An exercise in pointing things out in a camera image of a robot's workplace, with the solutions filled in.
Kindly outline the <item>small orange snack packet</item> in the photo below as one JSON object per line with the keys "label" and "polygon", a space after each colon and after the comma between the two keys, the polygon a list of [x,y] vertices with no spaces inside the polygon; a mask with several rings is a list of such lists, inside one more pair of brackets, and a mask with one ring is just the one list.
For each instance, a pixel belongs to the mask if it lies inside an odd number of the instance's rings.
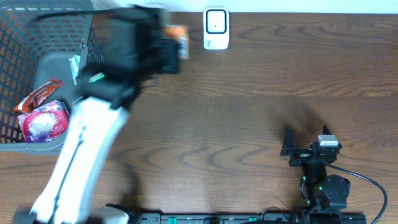
{"label": "small orange snack packet", "polygon": [[178,42],[180,59],[189,59],[189,27],[184,25],[169,24],[163,28],[163,33]]}

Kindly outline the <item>teal white snack wrapper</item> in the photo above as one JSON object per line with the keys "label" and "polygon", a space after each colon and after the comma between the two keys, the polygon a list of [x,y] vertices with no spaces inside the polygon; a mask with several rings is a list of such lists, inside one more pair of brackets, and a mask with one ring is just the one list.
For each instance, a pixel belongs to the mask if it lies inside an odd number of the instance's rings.
{"label": "teal white snack wrapper", "polygon": [[78,72],[80,69],[80,56],[75,55],[72,58],[68,59],[70,68],[71,68],[71,73],[72,73],[72,80],[74,82],[74,85],[77,85],[78,83]]}

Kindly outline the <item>red purple snack bag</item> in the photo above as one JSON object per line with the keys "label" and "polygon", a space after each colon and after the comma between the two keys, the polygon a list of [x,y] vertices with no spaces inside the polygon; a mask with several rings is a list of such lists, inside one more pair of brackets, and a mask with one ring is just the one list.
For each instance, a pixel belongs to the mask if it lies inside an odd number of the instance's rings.
{"label": "red purple snack bag", "polygon": [[44,143],[59,138],[69,125],[69,113],[63,102],[51,101],[18,117],[25,142]]}

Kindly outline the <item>brown orange candy bar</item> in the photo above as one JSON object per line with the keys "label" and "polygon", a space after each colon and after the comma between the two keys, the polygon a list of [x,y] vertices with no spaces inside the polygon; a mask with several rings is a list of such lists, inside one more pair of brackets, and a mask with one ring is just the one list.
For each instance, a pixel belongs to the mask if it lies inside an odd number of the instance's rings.
{"label": "brown orange candy bar", "polygon": [[13,110],[19,113],[30,113],[38,108],[44,101],[64,84],[63,81],[50,79],[26,96]]}

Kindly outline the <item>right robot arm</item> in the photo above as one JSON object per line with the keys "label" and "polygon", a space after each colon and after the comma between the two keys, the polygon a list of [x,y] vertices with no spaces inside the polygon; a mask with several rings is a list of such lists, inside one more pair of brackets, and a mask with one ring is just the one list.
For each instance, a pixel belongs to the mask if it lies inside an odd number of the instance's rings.
{"label": "right robot arm", "polygon": [[327,126],[306,149],[295,146],[292,130],[287,127],[281,156],[289,157],[289,166],[301,167],[301,197],[307,206],[294,212],[291,223],[342,223],[341,211],[347,207],[350,181],[340,175],[328,175],[326,166],[336,161],[342,148]]}

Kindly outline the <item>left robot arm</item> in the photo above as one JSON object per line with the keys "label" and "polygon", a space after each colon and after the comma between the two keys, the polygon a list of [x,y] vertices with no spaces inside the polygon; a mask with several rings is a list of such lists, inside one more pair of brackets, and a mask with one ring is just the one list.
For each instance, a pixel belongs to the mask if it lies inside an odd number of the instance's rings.
{"label": "left robot arm", "polygon": [[78,99],[53,173],[30,210],[14,223],[84,223],[98,177],[126,124],[142,83],[179,72],[179,44],[164,30],[168,11],[159,4],[106,11],[111,34],[82,53]]}

